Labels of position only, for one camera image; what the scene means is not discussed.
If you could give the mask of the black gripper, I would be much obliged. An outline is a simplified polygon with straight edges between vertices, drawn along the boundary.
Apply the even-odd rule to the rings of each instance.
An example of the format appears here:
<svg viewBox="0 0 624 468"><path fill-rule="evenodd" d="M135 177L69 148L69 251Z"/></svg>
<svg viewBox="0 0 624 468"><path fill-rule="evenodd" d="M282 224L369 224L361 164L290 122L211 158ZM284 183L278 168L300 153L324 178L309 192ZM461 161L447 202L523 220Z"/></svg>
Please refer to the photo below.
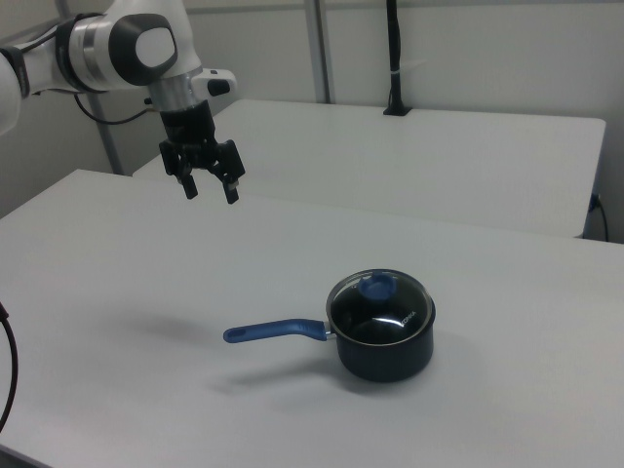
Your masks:
<svg viewBox="0 0 624 468"><path fill-rule="evenodd" d="M245 174L245 167L232 139L216 143L209 103L203 100L185 109L163 111L160 118L166 132L166 139L159 143L165 172L176 178L186 198L197 196L192 166L182 151L191 150L197 161L208 162L208 171L220 180L227 203L236 203L239 178Z"/></svg>

